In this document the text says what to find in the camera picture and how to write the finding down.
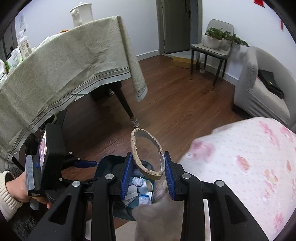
gray chair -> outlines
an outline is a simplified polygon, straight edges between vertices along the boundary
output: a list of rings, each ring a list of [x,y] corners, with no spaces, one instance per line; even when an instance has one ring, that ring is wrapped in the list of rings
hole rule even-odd
[[[273,72],[284,99],[269,92],[257,77],[258,70]],[[249,47],[246,62],[235,86],[234,104],[254,117],[276,119],[291,131],[296,131],[296,79],[271,54],[257,47]]]
[[[234,33],[234,27],[231,24],[226,23],[226,22],[222,22],[222,21],[216,20],[216,19],[212,19],[209,22],[207,29],[209,29],[209,28],[218,28],[218,29],[222,28],[222,31],[228,31],[231,34]],[[193,73],[194,51],[205,54],[204,69],[207,64],[207,56],[208,55],[220,59],[219,67],[217,69],[217,73],[216,73],[216,76],[215,76],[214,82],[213,82],[213,86],[215,86],[218,76],[219,76],[219,73],[220,73],[220,70],[221,70],[221,67],[222,67],[223,60],[225,60],[225,63],[224,63],[222,78],[224,77],[225,69],[226,69],[226,65],[227,65],[227,59],[230,56],[231,46],[228,47],[228,49],[217,49],[216,50],[216,49],[210,49],[208,47],[203,46],[203,44],[201,42],[199,44],[191,44],[190,48],[192,49],[192,52],[191,52],[191,72],[190,72],[191,74]]]

table leg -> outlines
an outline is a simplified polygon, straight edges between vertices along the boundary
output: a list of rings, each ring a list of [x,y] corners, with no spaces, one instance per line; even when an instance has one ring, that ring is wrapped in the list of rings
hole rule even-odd
[[[131,121],[131,124],[133,125],[133,127],[135,127],[135,128],[139,127],[139,122],[135,118],[135,116],[133,115],[133,112],[131,111],[131,108],[129,107],[129,105],[128,105],[127,101],[126,101],[126,98],[124,97],[120,86],[116,82],[111,83],[110,84],[110,89],[114,91],[115,95],[117,96],[120,103],[124,107],[125,111],[127,112],[128,116],[130,118],[130,121]]]

camera screen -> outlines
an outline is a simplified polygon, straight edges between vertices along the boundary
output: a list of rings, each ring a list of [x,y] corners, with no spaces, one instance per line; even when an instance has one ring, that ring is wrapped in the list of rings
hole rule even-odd
[[[45,155],[46,155],[47,147],[46,147],[46,132],[44,132],[42,140],[39,146],[39,158],[40,158],[40,169],[42,170]]]

white armchair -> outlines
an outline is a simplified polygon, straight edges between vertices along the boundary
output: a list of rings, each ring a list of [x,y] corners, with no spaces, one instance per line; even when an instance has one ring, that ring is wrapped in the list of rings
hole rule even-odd
[[[269,92],[258,79],[258,70],[273,72],[284,99]],[[254,117],[274,118],[296,131],[296,79],[271,54],[257,47],[249,47],[246,63],[235,87],[234,104]]]

dining table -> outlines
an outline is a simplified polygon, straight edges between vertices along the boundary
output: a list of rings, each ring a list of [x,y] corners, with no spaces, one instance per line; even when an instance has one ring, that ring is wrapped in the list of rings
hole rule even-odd
[[[0,170],[18,160],[27,137],[49,117],[102,85],[138,125],[119,85],[129,78],[140,102],[147,85],[121,16],[83,24],[37,47],[0,83]]]

